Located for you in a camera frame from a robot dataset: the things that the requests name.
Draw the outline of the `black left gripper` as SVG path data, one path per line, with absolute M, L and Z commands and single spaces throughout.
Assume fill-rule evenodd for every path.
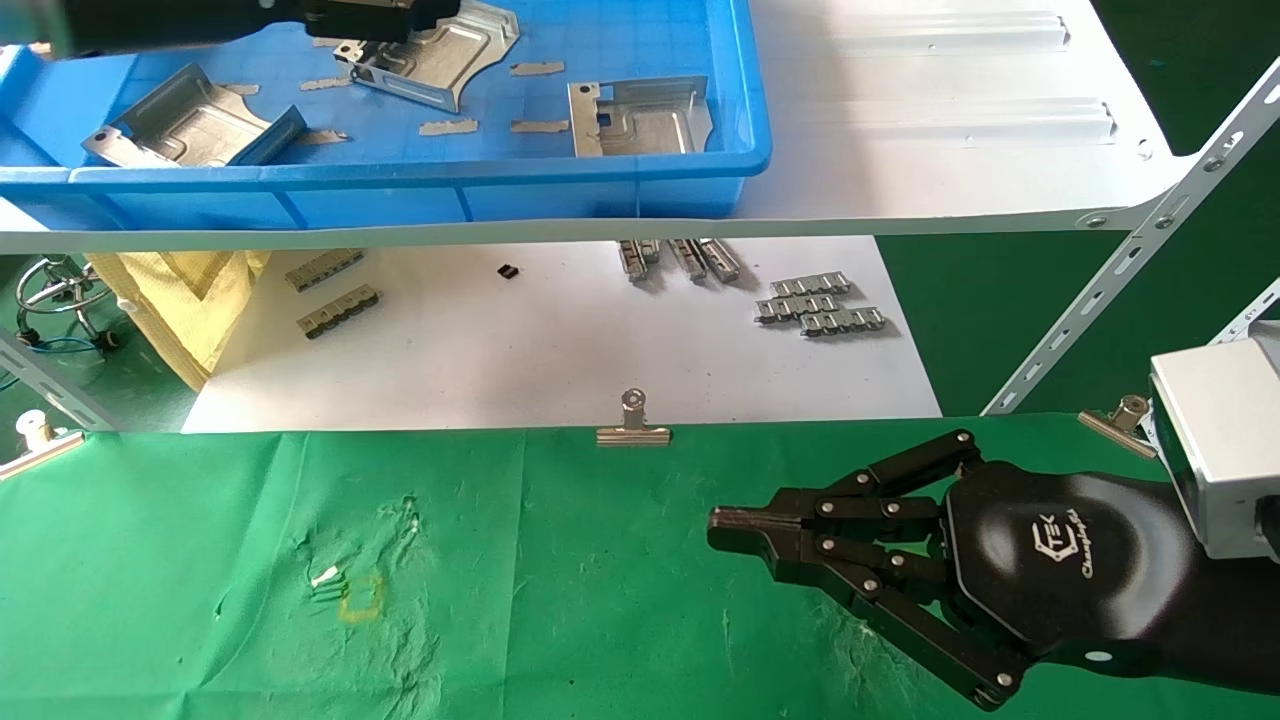
M 215 1 L 215 45 L 274 26 L 324 38 L 403 42 L 454 18 L 461 1 Z

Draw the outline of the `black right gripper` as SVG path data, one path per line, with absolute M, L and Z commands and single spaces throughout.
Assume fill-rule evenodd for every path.
M 951 430 L 824 488 L 780 488 L 760 507 L 717 506 L 708 542 L 760 557 L 778 583 L 823 591 L 978 708 L 995 711 L 1021 689 L 1029 662 L 911 600 L 879 546 L 837 537 L 929 533 L 942 505 L 915 493 L 980 462 L 974 434 Z M 945 516 L 959 610 L 1028 653 L 1152 639 L 1201 560 L 1172 487 L 1107 473 L 987 462 L 946 491 Z

